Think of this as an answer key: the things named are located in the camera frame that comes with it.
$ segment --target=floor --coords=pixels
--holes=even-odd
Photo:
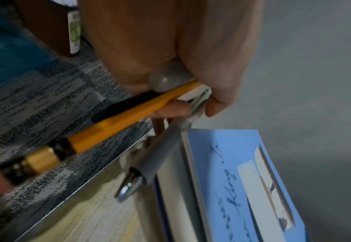
[[[197,128],[259,129],[314,241],[351,241],[351,1],[266,1],[239,100]]]

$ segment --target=paper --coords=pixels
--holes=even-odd
[[[303,221],[257,130],[189,130],[187,140],[210,241],[306,242]]]

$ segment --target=silver pen tip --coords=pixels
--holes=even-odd
[[[129,172],[114,195],[118,202],[125,201],[143,185],[143,178],[135,172]]]

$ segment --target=blue notebook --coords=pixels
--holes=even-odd
[[[192,129],[183,140],[207,241],[309,241],[257,130]]]

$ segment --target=hand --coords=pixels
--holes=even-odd
[[[146,76],[176,57],[212,88],[206,115],[238,96],[255,50],[263,0],[80,0],[80,14],[97,55],[133,95],[149,90]],[[159,117],[188,116],[175,100]]]

